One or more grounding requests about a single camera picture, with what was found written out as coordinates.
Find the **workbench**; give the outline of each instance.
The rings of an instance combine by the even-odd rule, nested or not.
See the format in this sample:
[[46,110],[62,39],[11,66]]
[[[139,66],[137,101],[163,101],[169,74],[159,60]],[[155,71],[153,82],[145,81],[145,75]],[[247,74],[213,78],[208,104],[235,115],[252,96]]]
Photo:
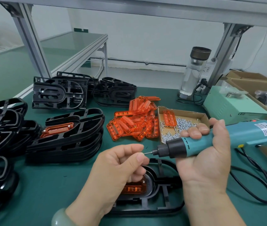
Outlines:
[[[41,45],[53,75],[57,71],[75,72],[107,39],[107,34],[68,32],[42,40]],[[30,91],[34,76],[39,73],[25,46],[0,51],[0,100]]]
[[[176,102],[177,90],[174,89],[138,87],[136,95],[160,97],[162,100],[155,102],[157,106],[161,105],[172,109],[205,112],[200,106]],[[29,105],[29,110],[25,118],[36,120],[41,125],[44,125],[45,120],[49,117],[71,112],[67,110],[32,110],[30,108],[32,93],[25,97],[25,101]],[[102,107],[93,100],[88,102],[88,108],[94,107],[103,110],[105,114],[105,125],[113,118],[115,111],[125,110],[124,108]],[[106,127],[104,127],[103,144],[99,152],[116,145],[136,142],[131,137],[122,137],[114,142]],[[141,144],[145,146],[143,152],[146,153],[154,149],[160,142],[159,139],[149,140],[144,138]],[[267,158],[258,148],[247,148],[246,151],[250,157],[267,170]],[[43,166],[27,166],[24,163],[23,157],[15,159],[15,170],[20,175],[20,182],[11,201],[0,211],[0,225],[50,225],[54,213],[60,208],[67,207],[77,197],[86,182],[97,155],[82,163]],[[247,160],[238,156],[234,151],[232,151],[231,162],[234,166],[242,167],[257,174],[257,171],[249,165]],[[234,171],[234,173],[252,192],[261,198],[267,199],[267,190],[257,180],[238,171]],[[267,225],[267,206],[256,203],[255,199],[247,194],[231,176],[228,179],[227,193],[248,226]],[[104,217],[100,225],[189,225],[189,220],[184,207],[180,213],[172,216]]]

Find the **gray floor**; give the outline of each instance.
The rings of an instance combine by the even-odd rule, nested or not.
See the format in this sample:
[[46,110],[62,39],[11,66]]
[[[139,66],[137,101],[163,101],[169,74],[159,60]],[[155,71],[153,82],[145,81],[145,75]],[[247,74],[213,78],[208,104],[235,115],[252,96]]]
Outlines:
[[[95,76],[99,71],[99,67],[91,68],[82,67],[78,73]],[[181,86],[183,73],[143,70],[143,69],[127,69],[127,68],[108,68],[108,77],[120,79],[124,82],[135,84],[140,87],[179,89]],[[101,78],[105,77],[105,71],[102,72]]]

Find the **glass water bottle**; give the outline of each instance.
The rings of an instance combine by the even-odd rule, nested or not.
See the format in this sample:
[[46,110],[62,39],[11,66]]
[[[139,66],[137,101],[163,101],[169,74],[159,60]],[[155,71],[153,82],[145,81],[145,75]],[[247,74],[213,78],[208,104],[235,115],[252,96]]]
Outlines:
[[185,69],[182,85],[179,90],[180,98],[187,100],[192,99],[191,95],[199,82],[210,54],[210,49],[202,47],[192,48],[190,54],[191,59]]

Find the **finger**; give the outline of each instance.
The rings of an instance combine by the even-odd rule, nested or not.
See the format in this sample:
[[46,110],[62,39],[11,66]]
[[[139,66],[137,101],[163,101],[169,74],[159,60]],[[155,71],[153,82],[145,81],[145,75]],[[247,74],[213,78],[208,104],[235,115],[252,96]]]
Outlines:
[[197,124],[196,127],[198,128],[198,130],[200,131],[202,135],[208,135],[210,132],[210,129],[205,124],[200,123],[200,124]]
[[191,127],[188,129],[188,133],[189,133],[189,136],[192,138],[192,139],[200,139],[202,137],[202,134],[200,133],[200,131],[198,130],[197,127]]
[[181,136],[181,137],[189,137],[189,133],[188,133],[187,130],[182,130],[182,131],[180,132],[180,136]]
[[145,157],[146,156],[141,152],[134,153],[132,156],[130,156],[124,163],[120,165],[124,175],[127,177],[132,175],[136,169],[142,165]]
[[143,178],[143,175],[135,175],[135,174],[133,174],[133,175],[131,175],[129,177],[127,182],[139,182],[140,180],[142,180],[142,178]]
[[213,126],[213,146],[220,153],[230,152],[230,136],[226,129],[225,121],[220,120]]
[[124,156],[131,156],[132,154],[136,152],[141,152],[143,149],[144,149],[144,146],[142,144],[133,143],[133,144],[115,146],[109,149],[107,152],[108,154],[113,156],[114,159],[119,161],[120,158]]
[[[129,158],[129,156],[124,156],[124,157],[120,158],[120,164],[124,163],[128,158]],[[148,157],[145,157],[144,160],[143,160],[142,165],[143,166],[148,165],[149,164],[149,160],[150,159]]]
[[214,125],[218,120],[215,118],[210,118],[209,123],[210,125]]
[[144,175],[146,173],[146,169],[144,167],[138,167],[135,172],[133,173],[134,175]]

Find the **person's right hand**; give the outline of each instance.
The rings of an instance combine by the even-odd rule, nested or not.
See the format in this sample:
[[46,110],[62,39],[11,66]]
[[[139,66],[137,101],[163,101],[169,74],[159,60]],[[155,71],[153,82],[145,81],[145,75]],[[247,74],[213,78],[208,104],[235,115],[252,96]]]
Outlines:
[[[193,189],[209,189],[225,193],[231,167],[230,137],[224,120],[211,118],[213,125],[213,146],[197,156],[176,159],[178,173],[183,181],[183,187]],[[205,124],[198,124],[181,132],[181,137],[200,139],[209,133]]]

